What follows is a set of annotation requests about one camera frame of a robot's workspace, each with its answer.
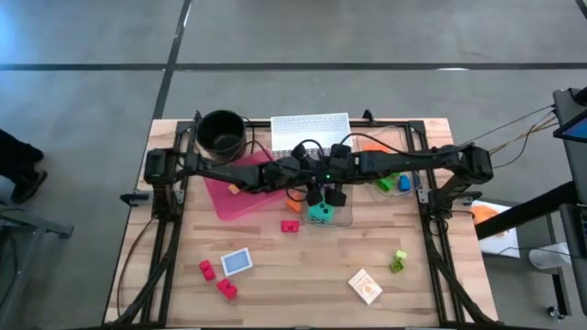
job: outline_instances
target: orange object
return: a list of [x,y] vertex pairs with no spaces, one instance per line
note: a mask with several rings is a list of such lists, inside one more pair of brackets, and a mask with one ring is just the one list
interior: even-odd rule
[[238,188],[236,185],[234,185],[234,184],[231,184],[231,185],[229,185],[229,186],[228,186],[228,189],[229,189],[229,190],[230,190],[230,192],[231,192],[231,193],[233,193],[233,194],[240,193],[240,189],[239,189],[239,188]]
[[363,151],[383,151],[389,153],[389,149],[379,143],[367,143],[363,146]]
[[[471,208],[471,212],[473,212],[473,214],[475,215],[475,218],[473,220],[475,222],[475,225],[478,225],[486,221],[487,219],[499,214],[499,212],[497,212],[496,210],[492,209],[487,205],[473,206]],[[503,235],[504,233],[502,232],[497,234],[496,236],[502,237]]]
[[[300,192],[293,192],[293,193],[290,193],[290,195],[297,200],[302,199],[302,194]],[[292,210],[296,211],[297,213],[302,213],[302,203],[301,202],[296,202],[294,200],[291,200],[288,197],[287,200],[285,201],[285,204],[287,206],[291,207]]]

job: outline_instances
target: person's foot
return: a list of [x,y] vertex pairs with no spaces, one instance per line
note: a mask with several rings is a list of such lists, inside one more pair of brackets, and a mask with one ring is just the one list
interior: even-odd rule
[[47,172],[41,170],[37,173],[35,178],[28,181],[27,183],[19,183],[15,186],[15,190],[12,191],[10,199],[15,204],[22,204],[28,201],[36,192],[40,185],[47,179]]
[[32,145],[27,144],[27,161],[30,161],[32,163],[38,163],[42,161],[44,157],[45,154],[43,153],[43,151],[33,147]]

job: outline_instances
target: concrete floor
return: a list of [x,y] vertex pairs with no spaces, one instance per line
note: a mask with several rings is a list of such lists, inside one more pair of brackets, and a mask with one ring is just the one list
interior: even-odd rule
[[[0,64],[166,63],[182,4],[7,0]],[[179,62],[569,63],[587,59],[586,29],[573,0],[195,0]],[[128,214],[118,195],[135,185],[162,78],[162,71],[0,71],[0,127],[47,154],[50,176],[25,207],[75,225],[71,239],[47,239],[20,306],[22,327],[100,324]],[[459,142],[551,104],[555,89],[586,83],[581,70],[176,72],[163,117],[220,108],[251,118],[356,117],[369,108],[385,117],[448,117]],[[538,119],[479,144],[493,147]],[[522,202],[569,179],[562,144],[545,131],[479,189]],[[10,190],[0,181],[0,198]],[[549,277],[487,265],[502,321],[584,327],[572,285],[574,315],[557,324],[544,315],[555,302]]]

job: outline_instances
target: wooden table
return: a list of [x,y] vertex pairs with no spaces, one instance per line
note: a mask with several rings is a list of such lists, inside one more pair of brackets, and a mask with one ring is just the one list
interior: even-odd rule
[[[422,120],[430,147],[453,143],[447,119]],[[147,149],[170,147],[176,122],[154,121]],[[406,149],[405,138],[398,129],[358,128],[353,131],[377,134],[384,142]],[[257,140],[269,148],[270,130],[258,128],[256,133]],[[365,142],[364,137],[355,138],[353,149],[360,149]],[[451,173],[436,170],[436,175],[438,186],[442,186]],[[138,188],[149,188],[142,174]],[[216,217],[204,179],[190,178],[167,326],[437,325],[416,198],[413,194],[382,197],[373,192],[369,185],[354,186],[354,222],[350,227],[303,225],[299,233],[285,234],[280,229],[280,221],[296,218],[297,214],[286,208],[284,200],[224,222]],[[116,319],[120,269],[130,246],[149,220],[150,205],[132,209],[105,321]],[[120,303],[123,310],[147,279],[156,232],[156,221],[153,223],[129,261],[122,284]],[[449,223],[457,276],[482,310],[497,319],[471,217],[455,213]],[[224,271],[220,257],[240,248],[249,248],[254,267],[230,277],[238,287],[238,298],[228,302],[214,283],[205,281],[198,263],[209,259],[221,280]],[[397,249],[407,252],[408,259],[405,269],[393,274],[388,265]],[[383,288],[383,294],[371,306],[347,284],[361,268]],[[152,315],[157,315],[159,310],[161,282],[155,292]],[[448,287],[446,283],[442,287],[447,310],[451,313]]]

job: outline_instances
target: yellow-green block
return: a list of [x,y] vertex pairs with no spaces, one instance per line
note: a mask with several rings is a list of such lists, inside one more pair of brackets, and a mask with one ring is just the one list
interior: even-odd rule
[[389,269],[396,273],[400,270],[404,269],[404,263],[401,260],[394,260],[390,265],[389,265]]
[[397,252],[395,252],[395,258],[400,260],[406,260],[407,253],[403,252],[402,250],[397,250]]

